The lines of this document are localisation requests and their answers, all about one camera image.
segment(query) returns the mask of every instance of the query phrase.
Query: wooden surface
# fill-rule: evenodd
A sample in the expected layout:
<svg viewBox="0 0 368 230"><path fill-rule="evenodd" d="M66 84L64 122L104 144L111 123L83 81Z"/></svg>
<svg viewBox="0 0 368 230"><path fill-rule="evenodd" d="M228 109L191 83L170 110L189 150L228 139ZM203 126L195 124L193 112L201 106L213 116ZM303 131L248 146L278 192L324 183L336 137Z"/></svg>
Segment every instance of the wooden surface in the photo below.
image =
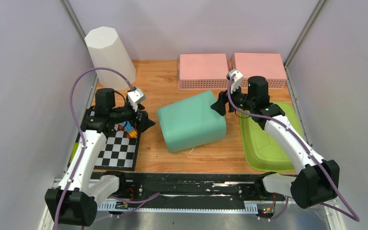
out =
<svg viewBox="0 0 368 230"><path fill-rule="evenodd" d="M156 125L142 133L138 150L136 171L168 173L263 173L251 168L243 153L239 118L227 113L226 137L218 142L170 153L164 143L159 125L157 109L203 92L203 90L179 90L177 87L178 61L134 61L136 81L133 85L146 95L143 105L149 118ZM222 90L213 90L216 98ZM270 90L271 100L291 104L287 87L283 90ZM119 95L116 106L122 105Z"/></svg>

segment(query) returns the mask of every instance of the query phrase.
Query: pink plastic basket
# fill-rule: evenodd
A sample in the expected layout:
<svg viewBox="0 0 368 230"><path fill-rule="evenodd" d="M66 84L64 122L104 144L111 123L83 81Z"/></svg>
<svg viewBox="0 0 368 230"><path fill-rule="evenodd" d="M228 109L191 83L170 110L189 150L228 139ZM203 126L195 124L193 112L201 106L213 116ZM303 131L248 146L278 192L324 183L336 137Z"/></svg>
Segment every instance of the pink plastic basket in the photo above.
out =
<svg viewBox="0 0 368 230"><path fill-rule="evenodd" d="M225 54L181 54L178 64L178 88L225 89L228 84Z"/></svg>
<svg viewBox="0 0 368 230"><path fill-rule="evenodd" d="M234 53L230 69L243 74L242 88L247 88L247 80L252 76L265 77L270 89L283 89L287 81L280 54Z"/></svg>

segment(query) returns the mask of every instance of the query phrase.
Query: black and white checkerboard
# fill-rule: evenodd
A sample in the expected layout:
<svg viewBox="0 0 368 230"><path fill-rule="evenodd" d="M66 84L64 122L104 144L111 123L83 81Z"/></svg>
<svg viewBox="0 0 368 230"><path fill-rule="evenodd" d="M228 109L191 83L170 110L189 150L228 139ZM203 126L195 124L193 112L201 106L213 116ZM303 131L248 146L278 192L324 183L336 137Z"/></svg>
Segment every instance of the black and white checkerboard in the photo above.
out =
<svg viewBox="0 0 368 230"><path fill-rule="evenodd" d="M128 139L127 132L118 130L117 126L109 134L105 146L100 151L95 169L135 170L141 133L138 133L137 138Z"/></svg>

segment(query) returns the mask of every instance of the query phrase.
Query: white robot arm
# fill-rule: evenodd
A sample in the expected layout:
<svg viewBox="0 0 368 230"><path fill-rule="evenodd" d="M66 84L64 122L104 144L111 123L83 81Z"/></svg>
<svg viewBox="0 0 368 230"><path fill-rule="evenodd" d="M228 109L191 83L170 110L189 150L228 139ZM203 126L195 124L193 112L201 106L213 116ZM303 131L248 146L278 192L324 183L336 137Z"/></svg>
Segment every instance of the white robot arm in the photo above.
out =
<svg viewBox="0 0 368 230"><path fill-rule="evenodd" d="M311 156L326 169L336 187L339 180L338 164L333 160L326 161L303 141L284 111L278 105L270 102L266 79L260 76L250 77L248 93L242 93L240 82L243 75L239 71L231 70L227 79L231 81L231 87L219 93L218 100L211 105L211 108L224 116L225 105L230 102L230 113L239 108L250 111L252 119L279 143L298 173L297 177L280 175L275 172L262 174L255 182L255 190L260 194L278 193L294 198L301 208L308 208L335 198L336 192Z"/></svg>
<svg viewBox="0 0 368 230"><path fill-rule="evenodd" d="M128 103L115 108L113 89L99 89L96 92L95 114L86 115L81 124L85 146L80 138L78 149L66 175L57 188L48 189L45 195L45 201L53 219L56 217L58 206L61 206L58 214L59 223L90 226L95 220L98 206L105 199L111 194L125 192L125 179L122 172L106 172L91 187L89 182L98 154L116 124L125 121L137 123L139 132L144 132L155 125L149 119L148 113L143 111L144 106L140 104L145 99L143 92L134 88L127 94ZM138 110L142 110L140 120L136 119Z"/></svg>

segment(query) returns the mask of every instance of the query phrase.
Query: teal cushion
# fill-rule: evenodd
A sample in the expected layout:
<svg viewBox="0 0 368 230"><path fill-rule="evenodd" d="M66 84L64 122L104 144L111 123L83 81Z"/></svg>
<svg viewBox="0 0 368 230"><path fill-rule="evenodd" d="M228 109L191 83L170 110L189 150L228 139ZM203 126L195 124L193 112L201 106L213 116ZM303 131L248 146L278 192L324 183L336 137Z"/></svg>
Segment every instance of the teal cushion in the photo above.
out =
<svg viewBox="0 0 368 230"><path fill-rule="evenodd" d="M212 110L216 101L211 90L157 110L164 141L170 152L221 140L226 134L225 118Z"/></svg>

